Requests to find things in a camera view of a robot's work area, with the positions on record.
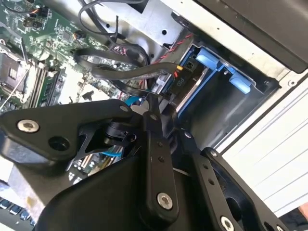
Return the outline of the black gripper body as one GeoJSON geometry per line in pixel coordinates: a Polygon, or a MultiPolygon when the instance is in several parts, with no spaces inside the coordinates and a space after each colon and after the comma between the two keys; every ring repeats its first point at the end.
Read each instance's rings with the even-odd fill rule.
{"type": "Polygon", "coordinates": [[[37,231],[210,231],[191,178],[174,172],[179,216],[169,227],[154,228],[139,213],[142,189],[139,157],[130,157],[57,194],[44,208],[37,231]]]}

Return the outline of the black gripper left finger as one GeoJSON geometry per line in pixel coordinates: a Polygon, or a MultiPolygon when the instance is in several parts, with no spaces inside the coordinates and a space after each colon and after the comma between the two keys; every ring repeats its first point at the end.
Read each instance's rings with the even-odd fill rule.
{"type": "Polygon", "coordinates": [[[16,110],[0,117],[0,154],[14,164],[9,185],[30,202],[27,208],[36,222],[57,194],[76,184],[68,178],[73,162],[112,146],[123,148],[121,160],[140,159],[143,222],[173,224],[179,216],[178,196],[154,95],[142,115],[111,99],[16,110]]]}

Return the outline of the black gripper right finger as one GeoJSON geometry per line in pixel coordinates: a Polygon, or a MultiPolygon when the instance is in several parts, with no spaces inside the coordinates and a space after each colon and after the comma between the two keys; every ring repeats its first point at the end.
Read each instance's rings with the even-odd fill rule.
{"type": "Polygon", "coordinates": [[[161,118],[173,166],[191,176],[201,223],[207,230],[288,230],[221,154],[210,147],[197,147],[192,134],[180,126],[172,105],[161,110],[161,118]]]}

